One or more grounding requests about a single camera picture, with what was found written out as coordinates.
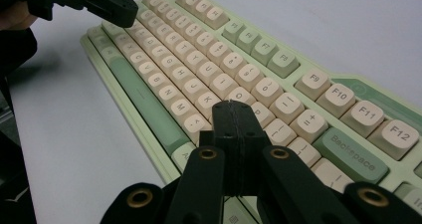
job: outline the white table surface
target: white table surface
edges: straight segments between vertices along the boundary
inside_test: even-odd
[[[214,0],[330,71],[422,108],[422,0]],[[101,22],[55,6],[35,57],[10,78],[39,223],[99,223],[128,185],[162,186],[80,38]]]

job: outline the green keycap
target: green keycap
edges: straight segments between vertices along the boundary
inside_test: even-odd
[[[109,68],[143,119],[145,119],[149,127],[156,134],[156,137],[168,155],[171,155],[182,144],[190,141],[181,127],[126,59],[113,60]]]
[[[388,171],[381,159],[335,127],[331,127],[314,147],[354,181],[377,183]]]

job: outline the black object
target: black object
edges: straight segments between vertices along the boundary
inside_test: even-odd
[[[215,105],[213,124],[213,131],[201,132],[181,177],[163,189],[127,187],[102,223],[221,223],[223,197],[232,195],[257,196],[266,224],[422,223],[415,210],[377,185],[352,183],[344,194],[323,185],[293,151],[271,145],[245,104]]]
[[[37,52],[37,40],[31,29],[0,31],[0,90],[13,111],[7,76]]]
[[[0,11],[18,0],[0,0]],[[88,11],[120,27],[130,27],[137,13],[133,0],[19,0],[27,1],[29,12],[48,21],[53,19],[53,5],[69,6],[77,10],[87,7]]]

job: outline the keyboard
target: keyboard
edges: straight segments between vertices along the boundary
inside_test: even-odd
[[[234,100],[326,186],[376,183],[422,215],[422,111],[327,71],[212,0],[136,3],[132,27],[102,21],[81,43],[165,183],[212,129],[212,106]],[[225,199],[224,223],[257,222],[255,197]]]

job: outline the function key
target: function key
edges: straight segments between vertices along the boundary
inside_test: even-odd
[[[305,96],[315,101],[329,87],[328,75],[319,69],[310,69],[295,84],[295,87]]]
[[[245,26],[241,21],[237,19],[232,19],[224,27],[223,37],[227,38],[227,40],[229,40],[233,44],[236,44],[239,35],[244,29]]]
[[[268,39],[261,39],[251,52],[251,56],[266,66],[270,59],[279,51],[276,43]]]
[[[299,67],[296,56],[286,49],[280,49],[268,63],[268,69],[281,78],[286,78]]]
[[[363,137],[368,137],[384,121],[384,111],[369,101],[361,101],[340,120]]]
[[[397,119],[385,121],[368,138],[395,160],[402,158],[418,139],[419,132],[415,128]]]
[[[252,49],[260,40],[261,35],[257,31],[251,28],[245,28],[245,30],[243,30],[243,32],[239,35],[239,38],[236,41],[236,46],[247,54],[251,54]]]
[[[341,117],[355,103],[354,92],[342,84],[334,84],[316,103],[335,117]]]

